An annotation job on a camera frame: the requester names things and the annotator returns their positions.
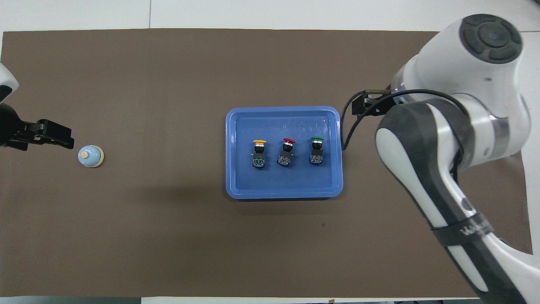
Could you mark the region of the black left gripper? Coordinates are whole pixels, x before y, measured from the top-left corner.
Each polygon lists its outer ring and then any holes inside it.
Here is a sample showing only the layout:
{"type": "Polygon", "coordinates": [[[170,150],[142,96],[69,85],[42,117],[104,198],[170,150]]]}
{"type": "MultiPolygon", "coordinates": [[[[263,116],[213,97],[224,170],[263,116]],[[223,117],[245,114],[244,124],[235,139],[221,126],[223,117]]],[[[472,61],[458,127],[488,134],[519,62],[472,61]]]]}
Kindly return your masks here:
{"type": "MultiPolygon", "coordinates": [[[[71,137],[72,130],[48,119],[38,121],[38,135],[42,136],[43,144],[73,149],[75,139],[71,137]]],[[[27,150],[29,144],[38,144],[35,139],[34,123],[19,118],[16,111],[6,103],[0,106],[0,144],[1,147],[11,147],[17,150],[27,150]]]]}

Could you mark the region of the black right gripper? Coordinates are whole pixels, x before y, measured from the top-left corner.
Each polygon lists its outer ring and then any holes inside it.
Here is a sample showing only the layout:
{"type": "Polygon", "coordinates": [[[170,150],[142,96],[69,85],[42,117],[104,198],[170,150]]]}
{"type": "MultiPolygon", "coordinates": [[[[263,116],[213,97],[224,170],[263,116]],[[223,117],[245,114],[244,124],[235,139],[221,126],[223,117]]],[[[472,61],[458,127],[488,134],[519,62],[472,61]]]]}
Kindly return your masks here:
{"type": "Polygon", "coordinates": [[[351,102],[352,115],[384,115],[384,111],[389,111],[397,105],[396,101],[390,95],[389,89],[368,89],[364,95],[360,95],[351,102]],[[380,106],[369,110],[369,108],[382,99],[382,108],[380,106]]]}

